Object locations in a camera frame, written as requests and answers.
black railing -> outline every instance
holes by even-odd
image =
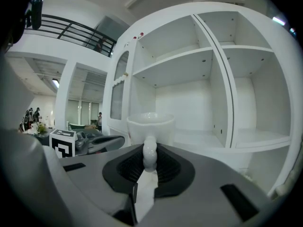
[[[111,56],[117,43],[116,40],[93,28],[66,18],[42,14],[41,21],[38,30],[33,30],[31,27],[25,28],[28,31],[27,33],[56,37],[90,48],[108,57]]]

white shelf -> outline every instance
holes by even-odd
[[[271,49],[256,46],[223,45],[222,49],[235,78],[252,76],[273,55]]]
[[[175,135],[174,145],[177,148],[197,152],[204,148],[223,148],[223,145],[212,131],[185,131]]]
[[[234,41],[221,41],[219,44],[222,45],[236,45]]]
[[[134,71],[199,48],[210,47],[209,39],[192,16],[186,16],[149,32],[137,42]]]
[[[237,148],[261,147],[274,144],[288,146],[290,137],[269,131],[258,129],[240,129],[238,132]]]
[[[138,70],[133,75],[155,88],[209,79],[212,55],[211,47],[184,52]]]
[[[270,48],[263,35],[239,12],[211,12],[199,16],[219,42]]]
[[[263,150],[290,144],[290,101],[281,67],[271,49],[223,45],[236,92],[236,148]]]

white cup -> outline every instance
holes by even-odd
[[[127,118],[128,135],[132,145],[144,144],[143,165],[147,172],[157,167],[157,143],[172,145],[175,117],[171,114],[140,113]]]

black rubber pad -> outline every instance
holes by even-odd
[[[243,222],[259,212],[234,184],[224,185],[221,190]]]
[[[63,168],[66,172],[69,172],[69,171],[77,170],[77,169],[83,168],[83,167],[85,167],[85,165],[83,163],[76,163],[76,164],[64,166]]]

white pillar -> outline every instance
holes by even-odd
[[[0,128],[18,129],[34,95],[15,74],[2,52],[0,64]]]
[[[90,120],[91,120],[91,103],[89,103],[89,124],[90,124]]]
[[[66,108],[70,92],[71,81],[76,69],[76,62],[68,60],[65,64],[60,79],[55,103],[55,127],[60,130],[67,130],[66,127]]]
[[[82,100],[79,100],[79,104],[78,104],[78,124],[81,124],[81,107],[82,107]]]

